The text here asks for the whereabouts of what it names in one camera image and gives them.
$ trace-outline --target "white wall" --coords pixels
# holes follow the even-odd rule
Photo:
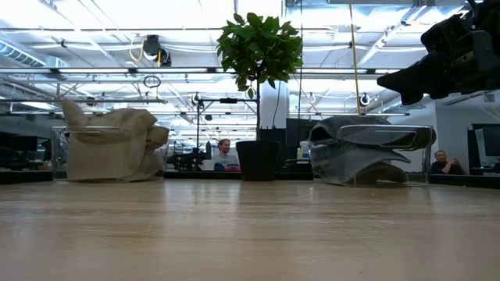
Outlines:
[[[434,152],[437,151],[439,132],[436,122],[436,107],[433,101],[427,102],[422,109],[409,110],[410,116],[391,116],[387,120],[394,125],[426,125],[432,126],[437,131],[437,140],[431,147],[432,162]],[[422,172],[423,150],[418,151],[399,151],[402,155],[408,158],[411,163],[392,162],[393,165],[405,170],[406,172]]]
[[[0,117],[0,132],[50,138],[52,126],[65,126],[65,123],[59,119],[48,119],[47,116],[35,116],[34,122],[26,120],[24,116]]]
[[[456,105],[437,105],[437,128],[439,138],[439,149],[446,151],[448,158],[457,158],[465,169],[469,168],[469,152],[467,144],[467,129],[472,129],[473,123],[500,123],[492,115],[495,111],[491,106],[495,106],[500,112],[499,103],[486,103],[484,98],[477,98],[463,101]]]

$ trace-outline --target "man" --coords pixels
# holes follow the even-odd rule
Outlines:
[[[438,175],[468,175],[469,173],[462,167],[456,158],[452,162],[446,161],[446,152],[436,151],[434,153],[436,162],[430,167],[431,174]]]
[[[219,140],[219,143],[217,145],[219,148],[219,154],[213,156],[213,160],[215,162],[215,170],[220,170],[223,168],[223,170],[226,171],[239,171],[239,164],[236,156],[228,155],[230,145],[231,142],[228,139]]]

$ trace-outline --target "ceiling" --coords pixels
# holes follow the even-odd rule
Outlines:
[[[420,36],[433,24],[450,15],[469,9],[457,0],[353,0],[355,53],[361,69],[399,69],[413,64],[426,54]],[[262,16],[279,16],[301,29],[304,42],[305,68],[351,69],[354,66],[351,48],[351,17],[349,1],[327,0],[16,0],[2,2],[0,7],[0,42],[4,41],[22,52],[46,62],[45,67],[156,67],[140,53],[146,35],[160,36],[162,46],[170,53],[172,67],[220,67],[216,55],[216,39],[220,27],[232,20],[235,12],[254,12]],[[27,67],[16,60],[0,56],[2,67]],[[65,94],[71,98],[140,99],[148,88],[134,84],[142,76],[69,75],[67,80],[48,80],[43,75],[10,75],[41,93]],[[387,91],[375,81],[377,76],[363,77],[359,92],[367,93],[375,104],[372,110],[384,111],[379,105],[391,106],[398,95]],[[189,112],[195,93],[203,98],[244,98],[231,76],[225,74],[166,74],[162,85],[153,90],[153,97],[168,103],[99,104],[87,110],[109,110],[123,106],[148,108],[155,112]],[[298,80],[289,83],[291,111],[298,105]],[[310,98],[301,99],[306,112],[355,111],[354,75],[317,77],[304,76],[302,89]],[[8,91],[0,96],[10,97]],[[43,98],[44,94],[30,95]],[[253,105],[212,105],[212,111],[247,112],[241,116],[215,117],[212,124],[238,124],[250,132],[237,138],[253,138],[255,114]],[[16,105],[19,110],[41,110]],[[194,116],[157,116],[160,124],[179,130],[192,130]],[[207,130],[216,126],[205,125]],[[207,133],[207,138],[214,135]]]

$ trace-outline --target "gray fabric sculpture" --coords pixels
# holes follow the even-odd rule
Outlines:
[[[405,183],[407,174],[391,161],[410,160],[394,149],[415,151],[435,140],[429,126],[395,126],[377,116],[330,117],[309,135],[312,169],[327,183]]]

